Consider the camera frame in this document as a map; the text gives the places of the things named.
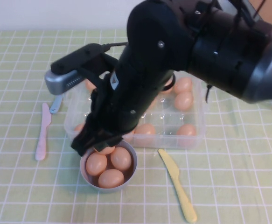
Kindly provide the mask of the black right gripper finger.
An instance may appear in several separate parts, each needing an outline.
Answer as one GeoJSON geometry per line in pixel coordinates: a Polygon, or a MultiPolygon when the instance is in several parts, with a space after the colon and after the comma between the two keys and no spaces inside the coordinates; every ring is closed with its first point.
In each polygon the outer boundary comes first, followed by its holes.
{"type": "Polygon", "coordinates": [[[103,150],[103,141],[99,136],[98,130],[90,127],[83,127],[73,139],[71,148],[82,157],[91,148],[101,152],[103,150]]]}
{"type": "Polygon", "coordinates": [[[106,149],[109,150],[109,148],[115,148],[115,146],[119,144],[122,139],[122,136],[117,136],[114,138],[103,140],[95,145],[95,150],[98,152],[104,152],[106,149]]]}

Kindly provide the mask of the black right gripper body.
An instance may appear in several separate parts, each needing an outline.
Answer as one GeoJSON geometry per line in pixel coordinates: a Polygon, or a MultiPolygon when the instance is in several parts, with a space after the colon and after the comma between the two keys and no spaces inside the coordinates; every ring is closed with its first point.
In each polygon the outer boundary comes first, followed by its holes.
{"type": "Polygon", "coordinates": [[[159,92],[163,81],[119,80],[107,77],[91,93],[91,112],[86,119],[86,130],[98,137],[118,137],[131,132],[159,92]]]}

